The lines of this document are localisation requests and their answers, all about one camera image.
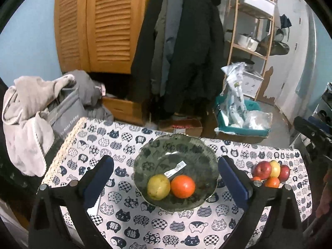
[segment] brown patch on door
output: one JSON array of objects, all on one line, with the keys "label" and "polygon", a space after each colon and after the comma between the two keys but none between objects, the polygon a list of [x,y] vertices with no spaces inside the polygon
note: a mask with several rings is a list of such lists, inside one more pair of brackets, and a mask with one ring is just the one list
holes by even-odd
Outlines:
[{"label": "brown patch on door", "polygon": [[259,93],[257,96],[258,101],[264,102],[269,105],[274,105],[274,101],[276,100],[274,97],[267,98],[266,96],[264,96],[265,90],[267,89],[267,87],[269,85],[272,74],[273,74],[273,66],[271,66],[270,69],[265,72],[264,80],[262,82],[261,89],[259,90]]}]

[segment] tablecloth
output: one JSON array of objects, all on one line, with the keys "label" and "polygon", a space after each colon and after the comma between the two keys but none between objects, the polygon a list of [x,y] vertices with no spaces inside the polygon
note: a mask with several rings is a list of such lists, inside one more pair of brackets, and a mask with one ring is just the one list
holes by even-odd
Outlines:
[{"label": "tablecloth", "polygon": [[[215,193],[200,207],[167,212],[147,203],[133,181],[133,164],[143,145],[165,132],[119,122],[82,118],[59,150],[43,183],[65,186],[80,179],[103,155],[114,160],[114,173],[101,194],[98,213],[91,219],[113,248],[219,248],[239,222],[243,210],[234,203],[221,177]],[[262,160],[288,165],[287,183],[295,193],[301,219],[312,212],[308,174],[298,150],[245,143],[201,139],[216,156],[228,155],[251,176],[251,168]],[[66,208],[61,208],[68,227],[74,228]],[[248,245],[262,233],[270,208],[266,207]]]}]

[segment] pile of fruit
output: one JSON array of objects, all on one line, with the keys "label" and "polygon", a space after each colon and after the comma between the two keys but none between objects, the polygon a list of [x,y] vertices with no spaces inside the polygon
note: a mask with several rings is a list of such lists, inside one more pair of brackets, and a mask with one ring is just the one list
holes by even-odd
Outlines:
[{"label": "pile of fruit", "polygon": [[147,194],[153,200],[162,200],[168,196],[170,191],[180,199],[186,199],[195,192],[195,182],[186,175],[176,176],[172,182],[165,174],[152,176],[147,183]]},{"label": "pile of fruit", "polygon": [[265,186],[278,188],[280,183],[288,180],[290,169],[287,165],[280,165],[277,161],[259,162],[253,171],[253,181],[263,181]]}]

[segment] blue wall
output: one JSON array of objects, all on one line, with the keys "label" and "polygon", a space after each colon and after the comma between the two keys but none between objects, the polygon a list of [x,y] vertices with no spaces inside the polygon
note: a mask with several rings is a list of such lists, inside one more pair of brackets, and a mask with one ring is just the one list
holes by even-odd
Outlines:
[{"label": "blue wall", "polygon": [[54,37],[54,0],[25,0],[0,34],[0,77],[61,76]]},{"label": "blue wall", "polygon": [[326,84],[332,82],[332,39],[319,18],[314,15],[316,22],[317,56],[315,74],[315,86],[309,101],[308,108],[312,113],[318,105]]}]

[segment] louvered door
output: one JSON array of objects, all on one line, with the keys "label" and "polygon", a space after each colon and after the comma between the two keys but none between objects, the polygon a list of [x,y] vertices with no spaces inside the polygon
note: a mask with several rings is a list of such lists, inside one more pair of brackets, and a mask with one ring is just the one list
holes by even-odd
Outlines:
[{"label": "louvered door", "polygon": [[90,71],[86,0],[55,0],[54,32],[62,72]]},{"label": "louvered door", "polygon": [[87,0],[91,71],[130,74],[147,0]]}]

